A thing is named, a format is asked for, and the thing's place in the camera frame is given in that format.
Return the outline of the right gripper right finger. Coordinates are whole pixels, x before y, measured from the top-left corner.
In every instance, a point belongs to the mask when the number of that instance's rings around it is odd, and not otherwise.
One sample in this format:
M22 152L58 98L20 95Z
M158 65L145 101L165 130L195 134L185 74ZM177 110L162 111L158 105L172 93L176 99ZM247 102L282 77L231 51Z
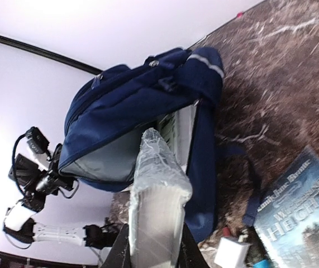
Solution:
M186 223L183 225L182 240L177 261L179 268L210 268L195 242Z

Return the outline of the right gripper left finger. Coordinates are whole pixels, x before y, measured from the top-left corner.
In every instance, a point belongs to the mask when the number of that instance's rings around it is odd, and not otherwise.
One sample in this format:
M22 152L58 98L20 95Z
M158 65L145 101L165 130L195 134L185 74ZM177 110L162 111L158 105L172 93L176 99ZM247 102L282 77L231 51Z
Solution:
M131 268L128 234L128 224L124 224L101 268Z

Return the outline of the grey hardcover book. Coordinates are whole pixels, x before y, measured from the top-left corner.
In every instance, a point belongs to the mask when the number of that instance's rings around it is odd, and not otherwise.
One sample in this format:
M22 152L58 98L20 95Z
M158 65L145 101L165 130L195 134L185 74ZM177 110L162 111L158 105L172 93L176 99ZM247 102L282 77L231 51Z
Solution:
M132 267L176 267L192 186L160 133L141 139L128 208Z

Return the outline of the navy blue student backpack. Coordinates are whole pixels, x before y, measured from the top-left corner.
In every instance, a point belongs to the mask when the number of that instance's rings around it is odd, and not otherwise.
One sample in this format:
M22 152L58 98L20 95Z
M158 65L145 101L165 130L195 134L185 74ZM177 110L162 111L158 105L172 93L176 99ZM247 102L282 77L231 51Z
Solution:
M87 82L71 102L64 123L58 170L90 186L119 192L135 182L140 147L165 116L196 105L185 174L193 194L185 223L196 242L217 224L216 163L246 156L237 144L215 142L215 111L224 84L214 47L174 48L130 68L117 65Z

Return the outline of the blue card packet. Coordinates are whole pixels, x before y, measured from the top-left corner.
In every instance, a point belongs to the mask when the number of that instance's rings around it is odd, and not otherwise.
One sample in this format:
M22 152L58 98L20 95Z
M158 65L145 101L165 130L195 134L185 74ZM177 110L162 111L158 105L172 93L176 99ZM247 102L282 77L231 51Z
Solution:
M265 193L254 228L272 267L319 267L319 157L306 146Z

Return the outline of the pale green thin book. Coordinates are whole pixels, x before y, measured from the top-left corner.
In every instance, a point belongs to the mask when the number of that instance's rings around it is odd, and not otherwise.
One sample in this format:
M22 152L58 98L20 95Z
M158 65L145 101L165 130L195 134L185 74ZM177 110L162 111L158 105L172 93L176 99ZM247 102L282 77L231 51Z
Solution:
M186 172L197 107L190 105L159 117L156 129Z

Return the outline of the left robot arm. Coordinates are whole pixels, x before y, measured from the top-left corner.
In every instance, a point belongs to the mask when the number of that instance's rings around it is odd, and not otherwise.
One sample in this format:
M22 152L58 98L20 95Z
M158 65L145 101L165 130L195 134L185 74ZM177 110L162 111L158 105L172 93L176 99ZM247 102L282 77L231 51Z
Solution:
M59 242L99 250L113 246L120 232L115 223L71 228L50 226L34 220L34 215L44 209L47 196L61 194L71 199L74 194L66 195L64 190L75 193L79 188L77 179L59 176L55 168L57 163L58 157L54 155L50 158L50 168L41 170L36 162L22 154L13 157L8 177L15 182L22 198L6 211L3 220L5 235L27 245Z

